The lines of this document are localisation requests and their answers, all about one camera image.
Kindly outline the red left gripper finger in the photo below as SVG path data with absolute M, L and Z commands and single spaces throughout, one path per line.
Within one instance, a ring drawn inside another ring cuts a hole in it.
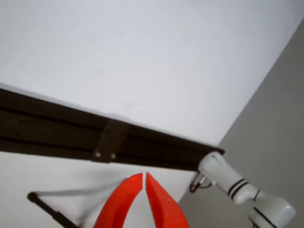
M 122 228 L 136 196 L 143 189 L 143 175 L 125 179 L 111 194 L 95 222 L 95 228 Z

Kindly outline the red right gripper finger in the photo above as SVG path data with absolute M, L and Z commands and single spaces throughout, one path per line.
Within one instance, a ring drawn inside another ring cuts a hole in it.
M 189 227 L 178 203 L 150 173 L 146 173 L 145 189 L 156 228 Z

